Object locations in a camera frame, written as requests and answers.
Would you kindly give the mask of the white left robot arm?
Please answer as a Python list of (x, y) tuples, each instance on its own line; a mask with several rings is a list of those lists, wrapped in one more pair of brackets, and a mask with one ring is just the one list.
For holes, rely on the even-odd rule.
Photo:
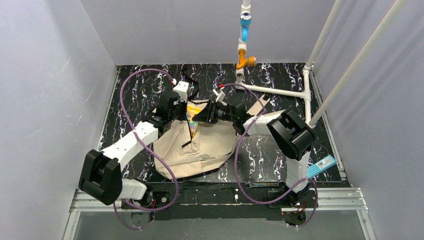
[(188, 98), (181, 91), (163, 93), (134, 129), (100, 151), (92, 149), (85, 158), (78, 189), (109, 206), (121, 199), (142, 200), (148, 187), (122, 177), (124, 167), (147, 145), (163, 136), (175, 120), (186, 120)]

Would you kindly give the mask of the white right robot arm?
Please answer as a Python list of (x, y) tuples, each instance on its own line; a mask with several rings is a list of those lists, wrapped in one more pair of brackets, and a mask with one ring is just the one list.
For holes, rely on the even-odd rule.
[(268, 114), (252, 114), (241, 103), (224, 105), (210, 100), (193, 118), (196, 122), (215, 124), (219, 120), (232, 122), (235, 131), (242, 135), (270, 135), (286, 156), (285, 185), (300, 193), (308, 185), (308, 160), (316, 135), (294, 110)]

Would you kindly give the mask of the light blue barcode book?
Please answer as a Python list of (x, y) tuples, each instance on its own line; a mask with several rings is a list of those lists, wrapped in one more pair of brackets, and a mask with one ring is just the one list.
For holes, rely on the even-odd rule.
[(308, 167), (307, 177), (309, 179), (312, 179), (318, 176), (319, 174), (323, 173), (327, 169), (331, 168), (332, 166), (335, 166), (336, 164), (337, 164), (336, 159), (333, 156), (328, 155), (324, 157), (323, 159), (319, 160), (317, 163)]

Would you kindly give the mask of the beige canvas backpack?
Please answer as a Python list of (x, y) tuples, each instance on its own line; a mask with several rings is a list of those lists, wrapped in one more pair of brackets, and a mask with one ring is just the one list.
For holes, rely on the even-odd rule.
[(191, 132), (187, 121), (175, 120), (153, 143), (155, 169), (169, 180), (216, 170), (234, 153), (237, 135), (229, 121), (200, 122)]

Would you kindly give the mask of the colourful crayon box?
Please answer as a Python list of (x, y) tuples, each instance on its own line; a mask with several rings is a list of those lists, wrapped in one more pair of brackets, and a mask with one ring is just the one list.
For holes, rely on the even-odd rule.
[(188, 128), (190, 132), (190, 137), (194, 138), (199, 129), (199, 122), (194, 121), (194, 117), (202, 111), (201, 108), (188, 106), (186, 111), (186, 117), (188, 120)]

